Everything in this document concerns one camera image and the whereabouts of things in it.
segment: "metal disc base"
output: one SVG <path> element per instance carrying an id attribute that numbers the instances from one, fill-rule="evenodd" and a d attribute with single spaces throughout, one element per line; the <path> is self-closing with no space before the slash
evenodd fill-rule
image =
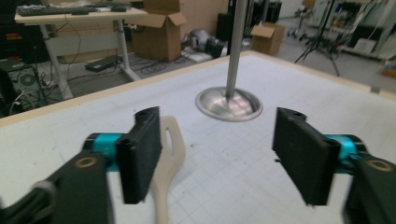
<path id="1" fill-rule="evenodd" d="M 226 121 L 254 119 L 262 112 L 262 103 L 251 93 L 235 89 L 233 99 L 227 102 L 225 92 L 225 87 L 201 91 L 195 103 L 209 117 Z"/>

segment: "cable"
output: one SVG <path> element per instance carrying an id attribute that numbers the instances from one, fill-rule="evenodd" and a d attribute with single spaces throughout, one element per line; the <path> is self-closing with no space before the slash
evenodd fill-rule
<path id="1" fill-rule="evenodd" d="M 49 74 L 50 74 L 50 81 L 49 83 L 46 83 L 46 86 L 50 86 L 52 84 L 53 81 L 53 73 L 52 73 L 52 61 L 50 61 L 50 65 L 49 65 Z"/>
<path id="2" fill-rule="evenodd" d="M 21 99 L 21 102 L 22 101 L 26 101 L 32 107 L 31 109 L 35 109 L 35 105 L 33 104 L 33 102 L 31 100 L 29 100 L 28 97 L 26 97 L 26 99 Z"/>
<path id="3" fill-rule="evenodd" d="M 78 31 L 76 30 L 76 28 L 75 28 L 71 23 L 69 23 L 69 20 L 67 19 L 66 14 L 64 14 L 64 19 L 66 20 L 67 24 L 69 24 L 70 27 L 72 27 L 73 31 L 74 31 L 74 32 L 77 34 L 77 36 L 78 36 L 78 53 L 74 56 L 73 60 L 72 60 L 72 61 L 70 62 L 70 64 L 67 66 L 67 76 L 66 76 L 66 80 L 67 80 L 67 79 L 69 79 L 69 76 L 70 76 L 70 66 L 71 66 L 71 64 L 74 62 L 74 60 L 77 58 L 77 56 L 79 55 L 79 52 L 80 52 L 80 50 L 81 50 L 81 35 L 78 33 Z M 67 89 L 68 86 L 69 86 L 69 83 L 66 81 L 66 85 L 64 86 L 64 89 L 61 91 L 61 94 L 63 94 L 63 93 L 66 91 L 66 89 Z"/>
<path id="4" fill-rule="evenodd" d="M 140 68 L 133 68 L 133 67 L 138 66 L 138 65 L 148 65 L 148 64 L 153 64 L 153 63 L 156 63 L 156 62 L 155 62 L 155 61 L 152 61 L 152 60 L 150 60 L 150 59 L 139 59 L 139 60 L 137 60 L 136 62 L 134 62 L 134 63 L 131 65 L 131 69 L 134 70 L 134 71 L 137 71 L 137 70 L 140 70 L 142 67 L 140 67 Z"/>
<path id="5" fill-rule="evenodd" d="M 370 40 L 371 37 L 373 36 L 373 34 L 375 33 L 376 29 L 378 28 L 378 25 L 374 28 L 374 30 L 371 32 L 371 34 L 369 35 L 369 37 L 367 37 L 367 40 Z"/>
<path id="6" fill-rule="evenodd" d="M 50 89 L 49 92 L 46 94 L 46 97 L 48 98 L 52 92 L 58 87 L 58 84 L 53 85 Z"/>
<path id="7" fill-rule="evenodd" d="M 17 98 L 15 98 L 14 102 L 12 102 L 11 108 L 9 109 L 8 114 L 12 115 L 12 109 L 14 108 L 14 105 L 18 105 L 20 104 L 20 102 L 18 102 L 18 100 L 24 95 L 24 91 L 21 92 L 21 94 L 19 96 L 17 96 Z"/>
<path id="8" fill-rule="evenodd" d="M 65 23 L 64 25 L 62 25 L 62 26 L 59 27 L 58 29 L 56 29 L 54 33 L 56 33 L 56 32 L 58 32 L 58 31 L 62 30 L 66 25 L 67 25 L 67 23 Z"/>
<path id="9" fill-rule="evenodd" d="M 181 55 L 180 57 L 173 60 L 174 63 L 185 63 L 191 55 L 196 54 L 196 52 L 192 52 L 190 54 Z"/>
<path id="10" fill-rule="evenodd" d="M 88 75 L 79 76 L 79 77 L 72 77 L 72 78 L 67 79 L 67 81 L 69 82 L 69 81 L 74 81 L 74 80 L 81 79 L 81 78 L 85 78 L 85 77 L 99 77 L 99 76 L 102 76 L 102 75 L 112 74 L 112 73 L 114 73 L 118 68 L 120 69 L 119 66 L 114 66 L 114 69 L 113 69 L 112 71 L 109 71 L 109 72 L 104 72 L 104 73 L 99 73 L 99 74 L 88 74 Z"/>
<path id="11" fill-rule="evenodd" d="M 146 67 L 142 67 L 140 69 L 140 71 L 144 75 L 149 75 L 149 74 L 160 72 L 160 71 L 166 69 L 166 67 L 167 66 L 164 63 L 153 63 L 153 64 L 148 65 Z"/>

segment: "cardboard box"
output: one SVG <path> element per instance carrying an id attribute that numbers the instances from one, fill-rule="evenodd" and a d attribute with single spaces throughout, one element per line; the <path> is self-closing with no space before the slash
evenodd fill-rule
<path id="1" fill-rule="evenodd" d="M 171 62 L 181 55 L 180 25 L 187 22 L 178 0 L 144 0 L 146 15 L 126 20 L 138 25 L 132 31 L 134 54 L 157 61 Z"/>
<path id="2" fill-rule="evenodd" d="M 251 49 L 261 53 L 275 55 L 279 52 L 285 27 L 271 22 L 253 27 Z"/>
<path id="3" fill-rule="evenodd" d="M 304 0 L 304 6 L 307 8 L 314 8 L 316 0 Z"/>
<path id="4" fill-rule="evenodd" d="M 396 62 L 386 61 L 381 74 L 387 77 L 396 77 Z"/>

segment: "electronic equipment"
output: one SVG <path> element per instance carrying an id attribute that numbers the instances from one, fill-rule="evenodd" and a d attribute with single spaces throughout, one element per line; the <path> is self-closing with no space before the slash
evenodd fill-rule
<path id="1" fill-rule="evenodd" d="M 382 27 L 358 25 L 358 27 L 356 27 L 355 32 L 353 32 L 353 35 L 348 43 L 348 46 L 354 48 L 360 39 L 369 39 L 369 40 L 378 41 L 382 35 L 383 30 L 384 28 Z"/>
<path id="2" fill-rule="evenodd" d="M 122 63 L 122 57 L 120 56 L 110 56 L 99 61 L 88 63 L 85 65 L 85 69 L 93 72 L 101 72 L 109 67 L 112 67 L 118 63 Z"/>
<path id="3" fill-rule="evenodd" d="M 88 3 L 86 7 L 130 7 L 133 3 L 122 3 L 113 1 L 103 1 L 96 3 Z"/>
<path id="4" fill-rule="evenodd" d="M 139 111 L 128 133 L 88 136 L 75 157 L 18 202 L 0 207 L 0 223 L 114 223 L 106 172 L 120 171 L 124 203 L 140 203 L 162 150 L 159 107 Z"/>
<path id="5" fill-rule="evenodd" d="M 25 26 L 14 20 L 17 6 L 34 3 L 34 0 L 0 1 L 0 60 L 12 58 L 42 63 L 48 59 L 39 26 Z"/>
<path id="6" fill-rule="evenodd" d="M 334 173 L 353 175 L 345 223 L 396 223 L 396 165 L 372 156 L 358 137 L 323 135 L 306 115 L 278 108 L 272 149 L 307 205 L 327 203 Z"/>
<path id="7" fill-rule="evenodd" d="M 17 12 L 21 16 L 45 16 L 45 15 L 61 15 L 73 14 L 81 15 L 90 12 L 95 12 L 94 7 L 17 7 Z"/>
<path id="8" fill-rule="evenodd" d="M 221 41 L 229 41 L 233 35 L 233 17 L 231 13 L 220 13 L 216 26 L 216 38 Z"/>
<path id="9" fill-rule="evenodd" d="M 126 7 L 112 7 L 112 12 L 126 12 Z"/>
<path id="10" fill-rule="evenodd" d="M 204 29 L 192 30 L 184 41 L 186 47 L 190 46 L 196 51 L 210 54 L 213 58 L 218 58 L 224 48 L 224 43 Z"/>
<path id="11" fill-rule="evenodd" d="M 8 76 L 2 77 L 3 81 L 0 83 L 0 89 L 5 90 L 2 90 L 2 95 L 6 99 L 6 104 L 21 104 L 24 111 L 36 108 L 43 95 L 41 95 L 40 86 L 37 83 L 37 73 L 33 66 L 8 59 L 0 61 L 0 69 L 8 74 Z M 9 112 L 12 114 L 21 112 L 21 110 Z"/>

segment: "black cable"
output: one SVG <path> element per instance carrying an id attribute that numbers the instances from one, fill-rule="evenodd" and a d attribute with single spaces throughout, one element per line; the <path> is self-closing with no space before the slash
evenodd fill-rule
<path id="1" fill-rule="evenodd" d="M 46 86 L 50 86 L 52 84 L 53 81 L 53 73 L 52 73 L 52 61 L 50 61 L 50 65 L 49 65 L 49 74 L 50 74 L 50 80 L 49 83 L 46 83 Z"/>
<path id="2" fill-rule="evenodd" d="M 140 72 L 144 75 L 150 75 L 162 71 L 164 69 L 166 69 L 166 65 L 164 63 L 153 63 L 148 66 L 140 68 Z"/>
<path id="3" fill-rule="evenodd" d="M 191 54 L 189 54 L 188 56 L 181 55 L 180 57 L 178 57 L 174 60 L 174 63 L 185 63 L 189 59 L 190 56 L 191 56 Z"/>
<path id="4" fill-rule="evenodd" d="M 67 25 L 67 23 L 65 23 L 64 25 L 62 25 L 61 27 L 59 27 L 58 29 L 55 30 L 55 33 L 62 30 L 65 26 Z"/>
<path id="5" fill-rule="evenodd" d="M 139 60 L 137 60 L 136 62 L 134 62 L 134 63 L 132 63 L 132 67 L 134 67 L 134 66 L 137 66 L 137 65 L 146 65 L 146 64 L 149 64 L 149 63 L 153 63 L 154 61 L 152 61 L 152 60 L 150 60 L 150 59 L 139 59 Z"/>
<path id="6" fill-rule="evenodd" d="M 118 68 L 119 67 L 114 66 L 114 69 L 109 72 L 104 72 L 104 73 L 99 73 L 99 74 L 88 74 L 88 75 L 79 76 L 79 77 L 72 77 L 72 78 L 67 79 L 67 81 L 69 82 L 69 81 L 74 81 L 74 80 L 85 78 L 85 77 L 99 77 L 99 76 L 103 76 L 103 75 L 113 74 Z"/>
<path id="7" fill-rule="evenodd" d="M 53 92 L 57 87 L 59 87 L 58 84 L 54 84 L 54 85 L 49 89 L 49 93 L 46 94 L 46 97 L 48 98 L 48 97 L 52 94 L 52 92 Z"/>
<path id="8" fill-rule="evenodd" d="M 74 32 L 77 34 L 77 36 L 78 36 L 78 53 L 74 56 L 73 60 L 72 60 L 72 61 L 70 62 L 70 64 L 67 66 L 67 76 L 66 76 L 66 80 L 67 80 L 67 79 L 69 79 L 69 76 L 70 76 L 70 66 L 71 66 L 71 64 L 74 62 L 74 60 L 77 58 L 77 56 L 79 55 L 79 51 L 81 50 L 81 35 L 78 33 L 78 31 L 76 30 L 76 28 L 75 28 L 71 23 L 69 23 L 69 21 L 68 21 L 68 19 L 67 19 L 67 17 L 66 17 L 66 14 L 64 14 L 64 19 L 66 20 L 67 24 L 69 24 L 70 27 L 72 27 L 73 31 L 74 31 Z M 63 93 L 66 91 L 66 89 L 67 89 L 68 86 L 69 86 L 69 83 L 66 81 L 66 85 L 64 86 L 64 89 L 61 91 L 61 94 L 63 94 Z"/>
<path id="9" fill-rule="evenodd" d="M 62 100 L 55 99 L 55 98 L 48 97 L 48 96 L 47 96 L 47 100 L 48 101 L 52 101 L 53 104 L 57 104 L 57 103 L 60 103 L 62 101 Z"/>
<path id="10" fill-rule="evenodd" d="M 40 84 L 44 85 L 44 78 L 46 77 L 46 73 L 41 72 L 39 76 L 40 76 Z"/>

